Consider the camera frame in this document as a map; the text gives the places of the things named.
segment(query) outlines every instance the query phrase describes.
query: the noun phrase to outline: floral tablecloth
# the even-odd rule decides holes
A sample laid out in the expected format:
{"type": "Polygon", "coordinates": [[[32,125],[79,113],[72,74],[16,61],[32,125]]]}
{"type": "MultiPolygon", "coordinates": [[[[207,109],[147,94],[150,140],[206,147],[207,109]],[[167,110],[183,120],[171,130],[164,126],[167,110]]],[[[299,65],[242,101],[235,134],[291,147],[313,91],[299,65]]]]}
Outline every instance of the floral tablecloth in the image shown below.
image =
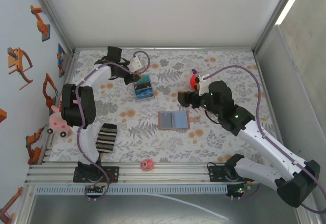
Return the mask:
{"type": "MultiPolygon", "coordinates": [[[[134,50],[124,50],[122,56],[130,60],[133,53],[134,50]]],[[[261,155],[249,144],[209,121],[203,109],[183,108],[177,101],[178,90],[191,90],[189,79],[192,69],[212,73],[228,65],[241,65],[260,80],[251,52],[149,50],[147,53],[151,57],[147,74],[150,74],[155,99],[136,103],[132,85],[126,86],[122,79],[108,80],[99,91],[94,91],[97,110],[94,141],[103,123],[118,126],[113,153],[102,153],[102,162],[141,161],[146,158],[155,162],[224,162],[235,153],[261,161],[261,155]],[[158,111],[182,109],[189,109],[190,117],[200,115],[200,120],[191,122],[189,130],[158,130],[158,111]]],[[[79,82],[104,55],[106,51],[81,51],[71,82],[79,82]]],[[[145,55],[139,54],[139,58],[147,62],[145,55]]],[[[235,103],[255,115],[258,90],[249,74],[240,69],[229,69],[213,77],[214,80],[225,81],[232,90],[235,103]]],[[[264,93],[260,119],[262,126],[274,135],[264,93]]],[[[54,135],[50,161],[78,161],[76,137],[72,132],[66,138],[54,135]]]]}

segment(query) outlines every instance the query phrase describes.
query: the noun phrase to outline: striped sock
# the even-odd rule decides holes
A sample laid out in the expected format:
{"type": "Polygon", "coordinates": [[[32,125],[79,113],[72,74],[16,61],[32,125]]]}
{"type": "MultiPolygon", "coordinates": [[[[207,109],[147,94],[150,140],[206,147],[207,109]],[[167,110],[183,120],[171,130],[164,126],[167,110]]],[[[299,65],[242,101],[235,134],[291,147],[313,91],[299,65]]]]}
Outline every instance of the striped sock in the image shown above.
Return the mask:
{"type": "Polygon", "coordinates": [[[117,125],[105,123],[98,132],[96,149],[99,153],[112,153],[117,137],[117,125]]]}

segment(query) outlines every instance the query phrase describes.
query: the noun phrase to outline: white cable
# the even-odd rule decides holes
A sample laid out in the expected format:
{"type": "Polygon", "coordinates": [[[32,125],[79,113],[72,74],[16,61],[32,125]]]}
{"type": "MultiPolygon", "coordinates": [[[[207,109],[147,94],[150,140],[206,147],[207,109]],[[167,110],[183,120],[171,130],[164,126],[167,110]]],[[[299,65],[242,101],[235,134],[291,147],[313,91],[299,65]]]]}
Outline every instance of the white cable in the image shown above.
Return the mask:
{"type": "Polygon", "coordinates": [[[192,203],[189,203],[189,202],[186,202],[186,201],[183,201],[183,200],[179,200],[179,199],[176,199],[176,198],[173,198],[173,197],[169,197],[169,196],[165,196],[165,195],[160,195],[160,194],[154,194],[154,193],[145,193],[144,195],[149,195],[149,196],[154,196],[154,197],[160,197],[160,198],[165,198],[165,199],[168,199],[168,200],[174,200],[174,201],[177,201],[177,202],[180,202],[180,203],[183,203],[183,204],[186,204],[186,205],[190,205],[190,206],[193,206],[195,208],[198,208],[198,209],[201,209],[203,211],[206,211],[212,215],[215,215],[219,218],[222,218],[222,219],[225,219],[225,220],[229,220],[229,218],[225,217],[225,216],[222,216],[220,214],[217,214],[213,211],[210,211],[210,210],[207,210],[205,209],[204,207],[201,207],[199,205],[195,205],[195,204],[192,204],[192,203]]]}

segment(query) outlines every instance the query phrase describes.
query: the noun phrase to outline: pink toy pig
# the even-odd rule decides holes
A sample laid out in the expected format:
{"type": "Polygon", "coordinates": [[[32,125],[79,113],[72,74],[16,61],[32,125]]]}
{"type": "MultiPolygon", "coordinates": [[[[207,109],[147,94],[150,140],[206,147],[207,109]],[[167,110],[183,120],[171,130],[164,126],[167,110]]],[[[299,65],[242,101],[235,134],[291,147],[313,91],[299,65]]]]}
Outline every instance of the pink toy pig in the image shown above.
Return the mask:
{"type": "Polygon", "coordinates": [[[67,125],[67,122],[62,119],[61,112],[56,106],[52,106],[53,114],[49,118],[49,128],[47,133],[52,134],[54,132],[59,132],[61,137],[65,137],[70,131],[70,126],[67,125]]]}
{"type": "Polygon", "coordinates": [[[143,171],[151,171],[154,169],[154,161],[152,159],[145,159],[141,162],[141,169],[143,171]]]}

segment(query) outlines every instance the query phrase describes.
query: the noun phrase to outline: small pink toy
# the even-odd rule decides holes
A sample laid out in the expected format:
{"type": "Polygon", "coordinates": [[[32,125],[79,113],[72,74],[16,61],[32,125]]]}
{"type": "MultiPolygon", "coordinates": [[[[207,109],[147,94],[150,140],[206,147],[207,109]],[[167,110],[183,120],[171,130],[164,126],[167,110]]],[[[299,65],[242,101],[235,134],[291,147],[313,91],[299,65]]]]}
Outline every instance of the small pink toy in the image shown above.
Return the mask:
{"type": "Polygon", "coordinates": [[[60,133],[61,137],[67,136],[67,133],[70,131],[70,126],[68,126],[67,122],[62,119],[61,112],[59,112],[60,110],[58,107],[52,105],[51,109],[54,113],[50,115],[47,133],[52,134],[57,131],[60,133]]]}
{"type": "Polygon", "coordinates": [[[141,169],[143,171],[151,171],[154,169],[154,161],[152,159],[145,159],[141,162],[141,169]]]}

